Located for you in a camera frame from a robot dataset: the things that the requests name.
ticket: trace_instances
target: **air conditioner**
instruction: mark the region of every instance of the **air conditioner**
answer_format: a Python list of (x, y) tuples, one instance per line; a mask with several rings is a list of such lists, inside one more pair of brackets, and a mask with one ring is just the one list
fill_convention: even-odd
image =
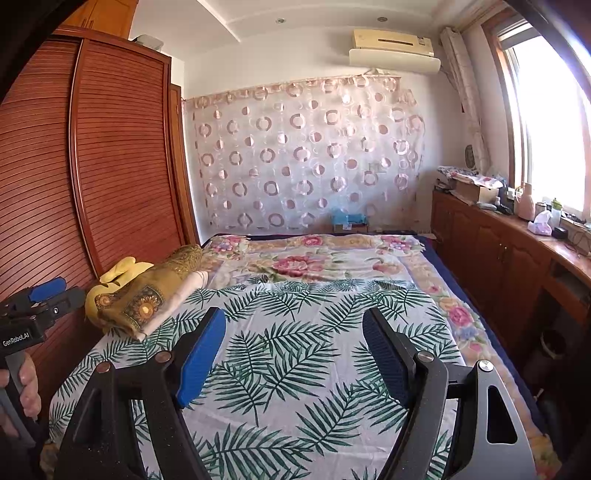
[(355, 48), (349, 50), (353, 67), (433, 74), (441, 61), (433, 53), (431, 40), (406, 33), (381, 30), (353, 30)]

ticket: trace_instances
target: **pink bottle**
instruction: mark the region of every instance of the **pink bottle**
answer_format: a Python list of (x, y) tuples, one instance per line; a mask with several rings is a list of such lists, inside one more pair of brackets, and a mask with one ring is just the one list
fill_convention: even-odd
[(521, 192), (521, 196), (515, 197), (515, 213), (523, 220), (533, 222), (535, 218), (535, 202), (531, 197), (531, 183), (523, 182), (515, 192)]

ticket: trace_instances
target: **ceiling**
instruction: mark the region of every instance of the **ceiling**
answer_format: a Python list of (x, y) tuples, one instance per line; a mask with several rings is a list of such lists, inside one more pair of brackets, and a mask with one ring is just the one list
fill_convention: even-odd
[[(130, 38), (157, 37), (169, 55), (187, 60), (288, 28), (350, 26), (433, 35), (486, 2), (490, 0), (139, 0)], [(285, 22), (277, 23), (278, 18)]]

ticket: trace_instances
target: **metal screw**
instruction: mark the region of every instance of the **metal screw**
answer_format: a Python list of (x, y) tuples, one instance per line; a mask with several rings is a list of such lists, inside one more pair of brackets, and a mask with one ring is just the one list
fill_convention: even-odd
[(478, 368), (480, 368), (480, 370), (482, 370), (483, 372), (492, 372), (495, 366), (492, 364), (492, 362), (489, 362), (488, 360), (480, 360), (478, 362)]
[(110, 369), (111, 364), (109, 362), (101, 362), (95, 368), (95, 370), (100, 374), (107, 373)]
[(433, 354), (431, 352), (427, 352), (426, 350), (421, 350), (419, 353), (417, 353), (417, 358), (421, 362), (425, 363), (433, 362), (433, 360), (435, 360)]
[(171, 355), (170, 352), (167, 352), (166, 350), (162, 351), (162, 352), (158, 352), (156, 354), (156, 361), (159, 364), (165, 364), (166, 362), (168, 362), (173, 356)]

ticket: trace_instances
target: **curtain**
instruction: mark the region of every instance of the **curtain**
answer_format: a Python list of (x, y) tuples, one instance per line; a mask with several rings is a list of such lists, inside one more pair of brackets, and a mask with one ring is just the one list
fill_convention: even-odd
[(187, 101), (185, 120), (199, 222), (218, 232), (326, 232), (338, 210), (372, 228), (415, 226), (424, 122), (399, 77), (203, 96)]
[(468, 131), (472, 142), (474, 160), (478, 172), (486, 175), (491, 166), (480, 125), (480, 94), (474, 77), (472, 62), (464, 39), (451, 28), (441, 32), (441, 43), (452, 70), (452, 76), (467, 115)]

